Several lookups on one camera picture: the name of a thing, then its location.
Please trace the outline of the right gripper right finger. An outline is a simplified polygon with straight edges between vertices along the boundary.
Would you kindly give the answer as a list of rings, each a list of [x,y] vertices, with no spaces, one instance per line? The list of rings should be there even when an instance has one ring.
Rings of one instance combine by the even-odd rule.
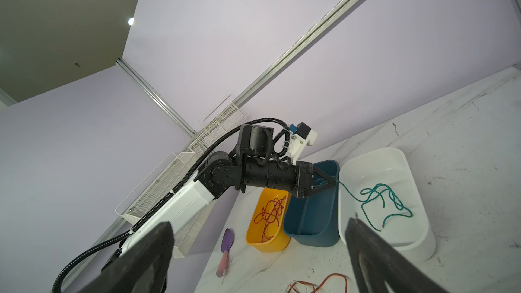
[[[360,292],[445,292],[358,218],[345,231]]]

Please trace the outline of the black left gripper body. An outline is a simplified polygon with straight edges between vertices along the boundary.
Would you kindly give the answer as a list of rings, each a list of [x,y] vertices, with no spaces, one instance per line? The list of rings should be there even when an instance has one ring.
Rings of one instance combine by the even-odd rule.
[[[297,161],[296,165],[279,164],[268,161],[260,165],[254,158],[248,158],[244,164],[240,191],[247,186],[287,191],[296,198],[308,198],[313,195],[313,164]]]

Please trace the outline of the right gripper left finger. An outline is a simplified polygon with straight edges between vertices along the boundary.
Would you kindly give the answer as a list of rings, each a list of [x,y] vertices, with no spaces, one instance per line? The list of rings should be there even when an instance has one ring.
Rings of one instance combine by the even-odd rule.
[[[161,222],[81,291],[165,292],[173,248],[172,226]]]

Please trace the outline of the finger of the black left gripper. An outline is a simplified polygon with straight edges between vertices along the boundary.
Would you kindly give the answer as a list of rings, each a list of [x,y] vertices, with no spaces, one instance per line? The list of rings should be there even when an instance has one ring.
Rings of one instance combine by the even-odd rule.
[[[317,195],[323,191],[334,189],[338,182],[332,176],[322,171],[320,168],[313,167],[313,183],[311,185],[311,194]]]

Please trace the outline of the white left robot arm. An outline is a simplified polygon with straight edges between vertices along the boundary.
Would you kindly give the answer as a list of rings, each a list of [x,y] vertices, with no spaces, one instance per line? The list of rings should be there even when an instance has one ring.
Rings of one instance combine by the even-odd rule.
[[[163,292],[174,234],[229,188],[286,191],[310,198],[335,187],[336,180],[312,163],[300,161],[317,133],[305,123],[287,125],[280,119],[246,122],[222,135],[191,166],[186,175],[130,230],[104,241],[73,259],[58,275],[53,292],[61,292],[67,275],[89,256],[119,244],[100,275],[84,292]]]

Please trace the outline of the teal plastic bin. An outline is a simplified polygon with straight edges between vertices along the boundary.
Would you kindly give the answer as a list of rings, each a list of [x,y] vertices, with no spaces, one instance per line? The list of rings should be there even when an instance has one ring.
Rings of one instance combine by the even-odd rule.
[[[313,164],[322,171],[339,179],[339,164],[326,160]],[[291,197],[284,217],[284,232],[298,243],[313,247],[330,247],[339,240],[338,230],[338,184],[334,189],[323,191],[308,198]]]

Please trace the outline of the white plastic bin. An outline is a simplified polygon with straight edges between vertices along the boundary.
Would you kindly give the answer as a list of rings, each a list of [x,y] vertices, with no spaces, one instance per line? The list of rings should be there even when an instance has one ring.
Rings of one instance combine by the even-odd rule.
[[[430,259],[436,239],[405,154],[382,148],[342,165],[339,235],[346,242],[350,218],[358,218],[411,262]]]

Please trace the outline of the yellow plastic bin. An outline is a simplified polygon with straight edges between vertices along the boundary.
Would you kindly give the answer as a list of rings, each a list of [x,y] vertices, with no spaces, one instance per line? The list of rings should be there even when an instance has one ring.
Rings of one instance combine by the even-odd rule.
[[[290,242],[284,232],[284,217],[291,195],[265,188],[261,191],[246,232],[246,243],[259,252],[282,252]]]

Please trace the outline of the purple pink-handled spatula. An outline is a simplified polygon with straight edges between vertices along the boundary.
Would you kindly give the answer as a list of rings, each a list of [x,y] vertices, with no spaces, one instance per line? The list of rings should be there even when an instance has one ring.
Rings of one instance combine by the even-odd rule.
[[[225,229],[223,239],[221,242],[221,252],[223,253],[220,263],[218,264],[216,275],[218,278],[222,278],[227,268],[229,261],[229,251],[233,246],[235,235],[232,229]]]

